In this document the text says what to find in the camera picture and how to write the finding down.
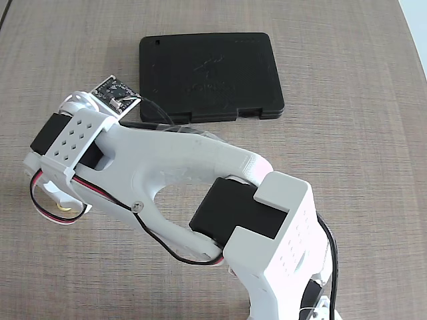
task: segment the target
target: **white 3d-printed robot arm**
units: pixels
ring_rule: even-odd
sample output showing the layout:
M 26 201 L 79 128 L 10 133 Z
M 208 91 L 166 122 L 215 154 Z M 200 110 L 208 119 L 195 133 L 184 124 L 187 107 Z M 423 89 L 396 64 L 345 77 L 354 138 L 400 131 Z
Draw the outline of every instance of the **white 3d-printed robot arm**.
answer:
M 29 175 L 42 168 L 39 185 L 44 192 L 62 206 L 81 209 L 87 203 L 141 229 L 131 211 L 75 182 L 72 177 L 78 175 L 135 208 L 147 227 L 174 247 L 211 260 L 222 249 L 209 237 L 165 219 L 153 201 L 156 193 L 167 185 L 213 183 L 219 177 L 251 183 L 258 187 L 254 200 L 285 212 L 286 218 L 274 239 L 237 226 L 224 247 L 224 259 L 249 292 L 249 319 L 299 319 L 308 281 L 323 286 L 332 272 L 310 185 L 272 171 L 263 157 L 222 141 L 122 127 L 114 116 L 98 111 L 106 108 L 102 102 L 95 97 L 86 101 L 87 95 L 63 104 L 73 117 L 48 152 L 30 152 L 24 161 Z M 93 102 L 101 107 L 88 107 Z M 79 159 L 93 142 L 104 156 L 91 169 Z

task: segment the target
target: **red and black wire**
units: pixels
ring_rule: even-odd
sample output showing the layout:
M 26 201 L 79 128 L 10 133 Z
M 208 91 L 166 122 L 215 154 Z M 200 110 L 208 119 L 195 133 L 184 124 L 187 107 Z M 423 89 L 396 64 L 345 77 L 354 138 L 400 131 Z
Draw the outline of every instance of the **red and black wire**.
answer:
M 78 215 L 76 215 L 73 218 L 64 218 L 64 217 L 60 217 L 58 215 L 54 215 L 50 212 L 48 212 L 48 210 L 44 209 L 42 206 L 40 206 L 40 204 L 38 204 L 38 202 L 36 201 L 36 199 L 34 198 L 34 190 L 35 190 L 35 186 L 38 182 L 38 180 L 40 179 L 40 177 L 42 176 L 43 172 L 41 169 L 39 169 L 33 176 L 33 178 L 30 181 L 30 196 L 31 196 L 31 200 L 34 203 L 34 206 L 36 207 L 36 210 L 45 218 L 47 218 L 50 221 L 56 222 L 58 224 L 61 225 L 68 225 L 68 224 L 72 224 L 75 223 L 78 219 L 80 219 L 83 214 L 86 212 L 87 209 L 87 205 L 83 204 L 83 209 L 81 211 L 81 213 L 79 213 Z M 94 185 L 93 183 L 89 182 L 88 180 L 83 179 L 82 177 L 79 177 L 78 175 L 74 175 L 73 180 L 77 183 L 79 183 L 80 185 L 92 190 L 93 192 L 98 193 L 99 195 L 101 195 L 102 197 L 106 198 L 107 200 L 111 201 L 112 203 L 115 203 L 116 205 L 128 210 L 131 212 L 131 207 L 129 207 L 128 205 L 125 205 L 124 203 L 122 203 L 121 201 L 117 200 L 115 197 L 113 197 L 110 193 L 108 193 L 106 190 L 98 187 L 97 185 Z M 183 257 L 180 257 L 175 251 L 173 251 L 162 239 L 159 238 L 159 236 L 157 236 L 141 219 L 141 217 L 137 214 L 137 213 L 133 213 L 133 215 L 135 216 L 135 218 L 137 219 L 138 223 L 141 225 L 141 228 L 148 233 L 148 235 L 150 235 L 154 240 L 156 240 L 172 257 L 174 257 L 175 259 L 177 259 L 180 262 L 183 263 L 187 263 L 189 265 L 217 265 L 218 263 L 221 263 L 223 258 L 222 252 L 214 259 L 210 260 L 210 261 L 193 261 L 193 260 L 189 260 Z

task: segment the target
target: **wood grain surface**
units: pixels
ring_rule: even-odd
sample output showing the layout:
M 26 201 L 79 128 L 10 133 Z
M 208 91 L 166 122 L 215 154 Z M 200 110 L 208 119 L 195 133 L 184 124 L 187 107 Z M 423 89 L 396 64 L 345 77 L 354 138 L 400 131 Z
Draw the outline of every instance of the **wood grain surface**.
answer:
M 70 92 L 110 74 L 139 87 L 142 37 L 220 31 L 270 35 L 286 111 L 198 127 L 312 184 L 344 320 L 427 314 L 427 83 L 397 0 L 14 0 L 0 32 L 0 319 L 246 319 L 225 266 L 177 263 L 98 211 L 52 224 L 22 166 Z M 206 190 L 157 202 L 187 225 Z

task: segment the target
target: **black plastic case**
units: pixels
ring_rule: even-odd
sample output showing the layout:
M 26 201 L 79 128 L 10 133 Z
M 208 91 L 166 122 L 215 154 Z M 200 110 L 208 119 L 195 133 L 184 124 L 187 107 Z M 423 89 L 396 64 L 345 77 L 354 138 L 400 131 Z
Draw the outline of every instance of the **black plastic case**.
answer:
M 139 44 L 142 97 L 177 124 L 278 118 L 284 99 L 265 33 L 145 37 Z M 162 122 L 144 103 L 141 119 Z

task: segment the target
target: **circuit board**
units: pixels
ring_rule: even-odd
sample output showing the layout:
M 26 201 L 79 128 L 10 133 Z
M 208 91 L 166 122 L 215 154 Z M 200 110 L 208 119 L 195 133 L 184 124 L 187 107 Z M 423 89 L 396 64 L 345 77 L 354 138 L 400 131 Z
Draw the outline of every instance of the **circuit board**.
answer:
M 114 75 L 91 91 L 91 94 L 121 115 L 141 101 L 141 96 Z

